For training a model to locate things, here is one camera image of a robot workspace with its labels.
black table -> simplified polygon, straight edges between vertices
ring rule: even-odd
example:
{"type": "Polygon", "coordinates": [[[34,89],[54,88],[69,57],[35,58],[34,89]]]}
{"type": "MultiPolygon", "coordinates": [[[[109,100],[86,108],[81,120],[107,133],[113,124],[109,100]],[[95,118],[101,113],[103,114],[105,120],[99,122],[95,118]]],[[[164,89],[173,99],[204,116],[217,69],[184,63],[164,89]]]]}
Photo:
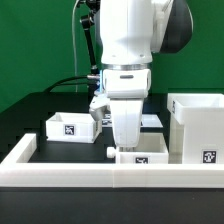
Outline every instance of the black table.
{"type": "MultiPolygon", "coordinates": [[[[88,97],[84,93],[32,93],[1,113],[0,159],[30,132],[38,136],[38,149],[30,162],[114,162],[106,158],[106,146],[113,144],[110,128],[103,129],[95,144],[47,143],[45,121],[55,112],[86,113],[88,97]],[[65,153],[61,153],[61,146],[67,147],[65,153]]],[[[143,113],[159,116],[164,126],[159,131],[163,132],[168,145],[166,95],[149,96],[143,113]]],[[[0,188],[0,223],[4,224],[214,224],[223,223],[223,206],[223,189],[0,188]]]]}

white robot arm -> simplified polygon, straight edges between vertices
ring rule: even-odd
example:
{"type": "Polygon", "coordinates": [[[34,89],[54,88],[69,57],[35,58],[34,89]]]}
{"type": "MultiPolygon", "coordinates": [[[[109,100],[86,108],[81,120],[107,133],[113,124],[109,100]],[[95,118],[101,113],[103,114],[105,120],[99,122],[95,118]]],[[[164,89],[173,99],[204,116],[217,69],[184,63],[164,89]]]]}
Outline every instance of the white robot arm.
{"type": "MultiPolygon", "coordinates": [[[[110,106],[117,147],[138,145],[143,101],[151,85],[151,52],[168,49],[164,39],[174,1],[101,0],[103,98],[110,106]]],[[[95,118],[96,111],[105,108],[99,103],[103,98],[94,97],[90,105],[95,118]]]]}

white tray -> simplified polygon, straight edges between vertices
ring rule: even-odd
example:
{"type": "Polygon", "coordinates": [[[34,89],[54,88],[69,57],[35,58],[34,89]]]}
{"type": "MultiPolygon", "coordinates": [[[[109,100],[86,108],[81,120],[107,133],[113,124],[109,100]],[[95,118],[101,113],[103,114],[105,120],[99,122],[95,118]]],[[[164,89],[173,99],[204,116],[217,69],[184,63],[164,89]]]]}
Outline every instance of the white tray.
{"type": "Polygon", "coordinates": [[[0,165],[1,187],[224,187],[224,165],[27,163],[35,149],[26,134],[0,165]]]}

small white box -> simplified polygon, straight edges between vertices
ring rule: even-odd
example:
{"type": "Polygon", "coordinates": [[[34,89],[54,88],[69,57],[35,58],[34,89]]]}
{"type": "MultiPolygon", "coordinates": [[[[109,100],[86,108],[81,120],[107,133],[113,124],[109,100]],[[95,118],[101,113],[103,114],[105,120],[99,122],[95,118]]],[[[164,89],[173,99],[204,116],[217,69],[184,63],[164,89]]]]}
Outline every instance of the small white box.
{"type": "Polygon", "coordinates": [[[116,149],[116,163],[167,164],[169,153],[161,133],[141,133],[134,151],[116,149]]]}
{"type": "Polygon", "coordinates": [[[168,94],[170,163],[224,163],[224,96],[168,94]]]}
{"type": "Polygon", "coordinates": [[[101,132],[101,122],[90,114],[55,113],[46,121],[49,141],[93,143],[101,132]]]}

open white box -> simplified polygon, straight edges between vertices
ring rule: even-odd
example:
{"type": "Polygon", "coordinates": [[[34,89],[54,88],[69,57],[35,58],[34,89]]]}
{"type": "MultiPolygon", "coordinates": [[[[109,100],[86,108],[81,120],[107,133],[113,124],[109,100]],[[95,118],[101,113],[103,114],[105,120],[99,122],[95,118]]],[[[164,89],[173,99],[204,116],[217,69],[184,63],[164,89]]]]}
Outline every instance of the open white box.
{"type": "Polygon", "coordinates": [[[167,107],[170,158],[176,163],[224,164],[224,95],[168,94],[167,107]]]}
{"type": "Polygon", "coordinates": [[[1,187],[224,187],[224,165],[27,163],[35,149],[26,134],[0,165],[1,187]]]}
{"type": "Polygon", "coordinates": [[[167,164],[169,158],[162,133],[140,133],[139,143],[134,151],[124,151],[119,147],[116,150],[111,147],[109,149],[109,158],[116,157],[117,164],[167,164]]]}
{"type": "Polygon", "coordinates": [[[90,114],[55,113],[46,121],[48,141],[93,143],[101,132],[101,121],[90,114]]]}

